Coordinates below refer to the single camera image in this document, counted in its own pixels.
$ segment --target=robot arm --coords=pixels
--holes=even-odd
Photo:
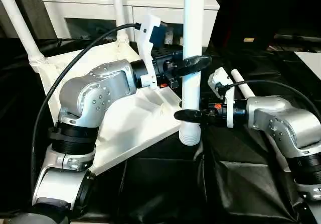
[[[180,76],[200,71],[210,63],[208,56],[183,61],[181,51],[157,56],[152,61],[157,84],[172,88],[178,87]],[[102,64],[64,84],[58,121],[50,129],[52,144],[38,177],[33,206],[29,213],[11,223],[68,223],[68,217],[83,213],[94,180],[89,168],[104,115],[116,100],[144,87],[147,74],[144,61],[120,60]]]
[[[205,110],[181,110],[175,118],[182,121],[230,127],[247,124],[270,135],[286,158],[299,195],[306,200],[317,223],[321,223],[321,124],[309,111],[293,107],[276,96],[234,100],[233,93],[221,95],[230,84],[223,68],[213,73],[210,88],[224,103],[208,102]]]

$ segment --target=white tray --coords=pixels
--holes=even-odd
[[[80,51],[48,58],[39,66],[39,74],[47,93],[61,71]],[[60,110],[59,92],[70,78],[87,74],[92,68],[116,60],[129,62],[139,56],[127,45],[119,48],[109,43],[92,48],[68,72],[49,101],[53,121]],[[137,154],[179,130],[180,121],[173,115],[180,110],[181,99],[168,87],[156,90],[138,89],[137,93],[119,99],[105,114],[96,141],[96,155],[91,171],[96,175]]]

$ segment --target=black tablecloth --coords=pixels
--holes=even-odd
[[[38,44],[50,56],[81,49],[88,42],[49,40]],[[32,128],[44,92],[19,41],[3,40],[0,45],[3,59],[0,217],[6,217],[30,204]],[[207,54],[213,56],[213,64],[202,73],[203,97],[213,96],[206,84],[208,75],[224,66],[228,71],[238,68],[245,79],[287,83],[321,107],[318,92],[321,83],[294,53],[208,50]],[[280,87],[258,84],[252,89],[256,95],[282,95],[294,105],[305,107]],[[49,144],[46,129],[53,125],[49,110],[45,115],[37,141],[39,166]],[[203,126],[201,145],[184,146],[176,133],[99,175],[89,210],[79,219],[119,223],[285,224],[302,223],[301,207],[291,175],[280,169],[261,132],[246,126],[237,129]]]

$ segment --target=white pipe fitting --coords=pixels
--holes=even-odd
[[[183,59],[202,54],[204,0],[184,0]],[[199,109],[201,72],[183,77],[182,108]],[[180,141],[196,145],[201,139],[199,124],[182,122]]]
[[[17,35],[19,36],[22,45],[24,46],[31,67],[35,72],[38,72],[38,66],[46,63],[46,58],[39,51],[27,25],[22,17],[15,0],[1,0],[5,10],[14,26]]]
[[[113,0],[114,8],[115,8],[115,16],[116,16],[116,25],[121,26],[125,24],[125,15],[124,15],[124,7],[122,4],[122,0]],[[126,29],[120,30],[117,32],[117,43],[120,46],[121,44],[129,43],[128,34],[126,33]]]
[[[240,72],[237,69],[233,69],[231,71],[231,74],[232,74],[232,77],[235,82],[244,81],[244,78],[242,77],[242,75],[240,74]],[[245,98],[255,97],[255,94],[253,93],[252,89],[250,89],[249,85],[242,84],[242,85],[239,85],[238,87],[241,90],[241,92]]]

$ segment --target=white cabinet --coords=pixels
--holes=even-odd
[[[204,1],[203,46],[206,47],[220,6],[216,0]],[[99,28],[95,26],[96,22],[110,28],[115,25],[113,0],[43,0],[43,2],[58,38],[75,38],[72,28],[87,27],[88,22],[94,25],[95,29]],[[174,24],[175,27],[180,28],[178,24],[183,25],[184,0],[123,0],[123,4],[126,23],[141,22],[146,13],[151,13],[166,23]],[[134,29],[127,29],[127,33],[129,40],[135,41]]]
[[[115,21],[113,5],[44,2],[50,21],[58,38],[72,38],[66,19],[96,19]],[[132,7],[124,6],[126,23],[133,23]],[[128,28],[127,34],[134,41],[134,29]]]

